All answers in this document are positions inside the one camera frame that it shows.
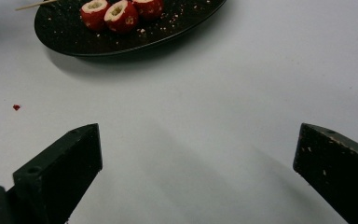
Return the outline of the black speckled plate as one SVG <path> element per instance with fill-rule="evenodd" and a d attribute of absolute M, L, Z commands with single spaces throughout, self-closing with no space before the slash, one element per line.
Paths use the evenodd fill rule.
<path fill-rule="evenodd" d="M 94 32 L 80 19 L 87 0 L 58 0 L 40 7 L 35 34 L 47 48 L 75 57 L 104 57 L 148 49 L 171 41 L 208 20 L 227 0 L 163 0 L 162 16 L 140 21 L 125 35 Z"/>

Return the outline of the thin wooden skewer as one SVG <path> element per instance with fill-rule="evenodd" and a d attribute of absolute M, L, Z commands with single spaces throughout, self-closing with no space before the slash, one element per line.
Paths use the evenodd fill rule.
<path fill-rule="evenodd" d="M 15 11 L 20 11 L 20 10 L 24 10 L 24 9 L 28 9 L 28 8 L 32 8 L 32 7 L 40 7 L 40 6 L 43 6 L 43 5 L 46 5 L 46 4 L 51 4 L 51 3 L 54 3 L 54 2 L 57 2 L 57 1 L 58 0 L 45 0 L 45 1 L 42 1 L 42 2 L 33 3 L 31 5 L 15 8 Z"/>

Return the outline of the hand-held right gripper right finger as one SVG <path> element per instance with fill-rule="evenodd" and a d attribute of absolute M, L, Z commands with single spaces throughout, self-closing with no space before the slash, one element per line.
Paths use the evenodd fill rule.
<path fill-rule="evenodd" d="M 303 123 L 293 168 L 349 224 L 358 224 L 358 143 Z"/>

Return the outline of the red cored fruit piece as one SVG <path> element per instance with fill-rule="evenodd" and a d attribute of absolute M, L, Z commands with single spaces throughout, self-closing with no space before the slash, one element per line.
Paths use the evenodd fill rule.
<path fill-rule="evenodd" d="M 80 18 L 92 31 L 101 31 L 105 28 L 104 15 L 110 3 L 107 0 L 90 0 L 80 9 Z"/>
<path fill-rule="evenodd" d="M 146 21 L 158 19 L 164 8 L 163 0 L 132 0 L 140 17 Z"/>
<path fill-rule="evenodd" d="M 129 0 L 119 0 L 107 9 L 104 22 L 109 30 L 116 34 L 126 34 L 138 24 L 137 9 Z"/>

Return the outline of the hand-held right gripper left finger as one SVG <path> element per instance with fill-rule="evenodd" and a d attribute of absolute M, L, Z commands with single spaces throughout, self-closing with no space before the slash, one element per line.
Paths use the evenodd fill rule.
<path fill-rule="evenodd" d="M 17 196 L 35 224 L 64 224 L 103 169 L 99 125 L 63 135 L 13 174 Z"/>

